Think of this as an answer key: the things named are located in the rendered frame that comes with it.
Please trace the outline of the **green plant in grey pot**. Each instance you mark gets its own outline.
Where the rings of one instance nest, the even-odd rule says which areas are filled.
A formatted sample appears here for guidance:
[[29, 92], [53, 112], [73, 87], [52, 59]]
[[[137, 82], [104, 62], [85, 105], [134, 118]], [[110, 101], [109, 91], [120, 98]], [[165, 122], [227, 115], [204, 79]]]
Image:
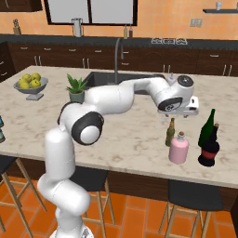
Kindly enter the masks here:
[[86, 82], [83, 82], [82, 79], [73, 79], [69, 74], [67, 78], [70, 85], [66, 89], [69, 91], [70, 101], [83, 103], [85, 101]]

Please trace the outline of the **grey wall socket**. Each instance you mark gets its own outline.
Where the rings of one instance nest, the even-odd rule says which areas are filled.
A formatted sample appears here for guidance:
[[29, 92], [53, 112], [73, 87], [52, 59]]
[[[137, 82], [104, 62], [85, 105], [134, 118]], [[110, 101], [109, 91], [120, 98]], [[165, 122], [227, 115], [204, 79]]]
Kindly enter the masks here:
[[191, 19], [190, 26], [191, 27], [201, 28], [202, 27], [202, 23], [203, 23], [202, 19]]

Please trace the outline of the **black seat wooden stool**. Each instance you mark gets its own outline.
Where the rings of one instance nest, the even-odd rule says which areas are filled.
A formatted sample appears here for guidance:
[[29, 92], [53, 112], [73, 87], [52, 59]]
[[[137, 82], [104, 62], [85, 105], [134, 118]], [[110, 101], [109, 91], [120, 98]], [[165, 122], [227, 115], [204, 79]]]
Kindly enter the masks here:
[[[167, 221], [165, 238], [194, 238], [197, 224], [201, 222], [201, 238], [205, 238], [211, 213], [222, 210], [223, 203], [218, 187], [170, 179], [168, 181], [168, 202], [158, 232], [162, 231]], [[190, 237], [171, 233], [177, 212], [195, 215]]]
[[98, 223], [102, 229], [103, 238], [107, 238], [104, 220], [106, 206], [110, 208], [112, 224], [115, 224], [108, 173], [108, 170], [77, 166], [71, 176], [71, 181], [83, 187], [87, 192], [93, 192], [92, 197], [97, 199], [99, 219], [89, 218], [85, 213], [83, 220]]
[[[7, 170], [13, 165], [13, 163], [17, 164], [18, 168], [20, 169], [20, 172], [26, 179], [25, 182], [13, 181], [13, 180], [9, 179], [9, 177], [7, 175]], [[22, 211], [22, 204], [20, 202], [20, 198], [24, 194], [26, 189], [28, 187], [31, 187], [33, 190], [33, 193], [35, 194], [40, 205], [43, 207], [44, 211], [46, 211], [46, 207], [45, 207], [38, 191], [34, 187], [32, 180], [31, 180], [27, 170], [25, 169], [24, 164], [21, 161], [21, 159], [12, 157], [12, 156], [0, 155], [0, 176], [2, 177], [0, 186], [2, 184], [5, 184], [7, 186], [7, 190], [13, 200], [12, 203], [6, 203], [6, 202], [0, 201], [0, 205], [16, 208], [20, 214], [20, 218], [21, 218], [30, 238], [33, 238], [33, 234], [30, 229], [30, 226], [29, 226], [29, 224], [26, 220], [26, 217]]]

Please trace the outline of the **pink plastic bottle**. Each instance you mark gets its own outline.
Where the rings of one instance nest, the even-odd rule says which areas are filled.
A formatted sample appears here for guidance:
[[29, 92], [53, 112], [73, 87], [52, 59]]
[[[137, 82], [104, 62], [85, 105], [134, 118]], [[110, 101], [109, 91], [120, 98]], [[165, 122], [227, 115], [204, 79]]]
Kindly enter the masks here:
[[177, 165], [183, 164], [186, 161], [189, 149], [189, 142], [185, 138], [185, 134], [180, 131], [178, 135], [171, 140], [168, 158]]

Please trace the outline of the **dark wall shelf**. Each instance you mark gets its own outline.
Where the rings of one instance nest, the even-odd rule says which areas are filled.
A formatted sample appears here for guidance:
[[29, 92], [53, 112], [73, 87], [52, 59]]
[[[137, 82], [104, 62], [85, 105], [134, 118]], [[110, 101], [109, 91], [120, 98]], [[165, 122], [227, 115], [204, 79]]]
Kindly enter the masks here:
[[238, 9], [203, 9], [206, 14], [238, 14]]

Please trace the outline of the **tall green glass bottle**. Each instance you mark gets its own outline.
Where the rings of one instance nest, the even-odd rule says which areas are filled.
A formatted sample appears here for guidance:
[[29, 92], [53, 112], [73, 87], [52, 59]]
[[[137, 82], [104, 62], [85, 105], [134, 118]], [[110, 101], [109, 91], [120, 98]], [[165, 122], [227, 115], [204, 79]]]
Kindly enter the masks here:
[[204, 124], [204, 126], [201, 129], [199, 140], [198, 140], [198, 146], [201, 147], [205, 141], [207, 141], [212, 132], [213, 132], [213, 127], [214, 127], [214, 116], [215, 116], [215, 109], [211, 110], [211, 113]]

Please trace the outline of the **dark sink basin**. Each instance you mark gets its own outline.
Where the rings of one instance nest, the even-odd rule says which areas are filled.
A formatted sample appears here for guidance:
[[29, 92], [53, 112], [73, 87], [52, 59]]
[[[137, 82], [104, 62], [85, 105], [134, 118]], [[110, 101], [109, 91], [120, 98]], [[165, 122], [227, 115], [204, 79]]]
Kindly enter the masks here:
[[168, 83], [165, 77], [160, 74], [145, 74], [145, 73], [103, 73], [103, 72], [91, 72], [85, 79], [86, 87], [85, 91], [88, 91], [90, 88], [94, 88], [97, 86], [108, 86], [114, 84], [121, 84], [122, 82], [129, 80], [136, 80], [143, 78], [155, 78], [157, 85], [161, 88], [164, 88], [164, 85], [168, 86]]

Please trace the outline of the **black bottle with red band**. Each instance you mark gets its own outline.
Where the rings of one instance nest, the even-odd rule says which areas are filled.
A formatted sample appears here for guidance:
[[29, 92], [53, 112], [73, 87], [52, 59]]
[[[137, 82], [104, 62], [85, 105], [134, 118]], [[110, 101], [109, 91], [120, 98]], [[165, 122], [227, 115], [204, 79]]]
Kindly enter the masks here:
[[219, 143], [217, 142], [218, 123], [214, 124], [210, 138], [202, 145], [201, 154], [198, 162], [203, 166], [211, 167], [215, 164], [215, 157], [219, 151]]

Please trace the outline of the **dark wood island base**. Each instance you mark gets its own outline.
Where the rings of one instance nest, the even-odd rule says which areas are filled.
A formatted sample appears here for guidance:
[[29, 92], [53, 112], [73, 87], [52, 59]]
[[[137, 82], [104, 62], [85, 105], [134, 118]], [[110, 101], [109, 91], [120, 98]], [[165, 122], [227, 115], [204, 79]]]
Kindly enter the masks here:
[[[31, 179], [38, 180], [45, 173], [45, 163], [43, 161], [26, 158], [21, 158], [21, 161]], [[167, 180], [165, 178], [110, 171], [108, 182], [111, 192], [161, 201], [167, 200]], [[223, 201], [223, 208], [226, 211], [231, 211], [236, 203], [238, 190], [220, 187], [219, 191]]]

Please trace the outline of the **grey metal jug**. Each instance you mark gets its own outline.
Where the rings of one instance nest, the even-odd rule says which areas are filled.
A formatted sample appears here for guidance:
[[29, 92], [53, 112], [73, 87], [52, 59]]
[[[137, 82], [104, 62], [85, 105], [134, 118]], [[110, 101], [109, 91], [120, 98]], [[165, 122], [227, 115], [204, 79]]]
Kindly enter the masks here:
[[72, 19], [73, 24], [73, 35], [75, 37], [83, 37], [84, 30], [83, 30], [83, 20], [81, 18], [74, 18]]

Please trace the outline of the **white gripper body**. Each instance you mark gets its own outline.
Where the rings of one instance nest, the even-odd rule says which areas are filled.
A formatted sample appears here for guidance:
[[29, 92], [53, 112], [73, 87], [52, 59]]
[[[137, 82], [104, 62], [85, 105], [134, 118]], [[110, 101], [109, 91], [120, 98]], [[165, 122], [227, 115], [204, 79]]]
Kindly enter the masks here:
[[159, 111], [159, 113], [164, 113], [166, 116], [169, 115], [197, 115], [199, 112], [199, 109], [197, 107], [185, 107], [185, 108], [177, 108], [176, 110], [173, 110], [171, 112], [163, 112]]

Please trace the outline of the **grey fruit bowl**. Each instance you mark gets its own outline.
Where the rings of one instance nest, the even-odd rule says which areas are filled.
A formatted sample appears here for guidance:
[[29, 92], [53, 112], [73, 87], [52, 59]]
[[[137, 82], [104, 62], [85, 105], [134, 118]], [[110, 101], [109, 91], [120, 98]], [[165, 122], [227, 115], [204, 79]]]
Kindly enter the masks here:
[[41, 91], [45, 89], [47, 83], [48, 83], [48, 79], [45, 77], [42, 77], [41, 85], [39, 87], [23, 89], [23, 88], [20, 88], [18, 82], [16, 82], [13, 87], [23, 94], [28, 94], [28, 97], [26, 98], [27, 100], [39, 100], [40, 98], [43, 97], [43, 94], [41, 94]]

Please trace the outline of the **grey curved tap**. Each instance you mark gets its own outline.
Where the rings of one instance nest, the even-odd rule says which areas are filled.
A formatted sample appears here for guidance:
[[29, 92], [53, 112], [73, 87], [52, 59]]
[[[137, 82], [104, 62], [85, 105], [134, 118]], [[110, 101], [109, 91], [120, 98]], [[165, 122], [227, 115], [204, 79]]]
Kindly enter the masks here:
[[121, 60], [124, 59], [123, 39], [117, 38], [114, 50], [114, 83], [118, 84], [118, 52], [121, 52]]

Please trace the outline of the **hob with white grates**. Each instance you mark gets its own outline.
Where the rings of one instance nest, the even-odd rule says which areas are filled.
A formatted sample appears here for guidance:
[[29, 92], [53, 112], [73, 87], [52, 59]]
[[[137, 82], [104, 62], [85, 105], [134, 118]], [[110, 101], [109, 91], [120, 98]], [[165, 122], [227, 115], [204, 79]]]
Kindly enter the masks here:
[[188, 41], [185, 38], [154, 37], [154, 38], [152, 38], [151, 43], [155, 44], [155, 45], [186, 46], [188, 44]]

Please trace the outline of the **dark wood cupboard run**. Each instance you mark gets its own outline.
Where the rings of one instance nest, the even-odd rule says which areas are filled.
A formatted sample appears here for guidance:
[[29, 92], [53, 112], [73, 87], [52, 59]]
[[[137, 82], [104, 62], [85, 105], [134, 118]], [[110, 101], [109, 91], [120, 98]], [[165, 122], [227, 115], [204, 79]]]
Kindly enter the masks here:
[[[238, 50], [123, 46], [118, 71], [188, 73], [238, 77]], [[114, 70], [115, 46], [0, 44], [0, 56], [18, 73], [30, 65]]]

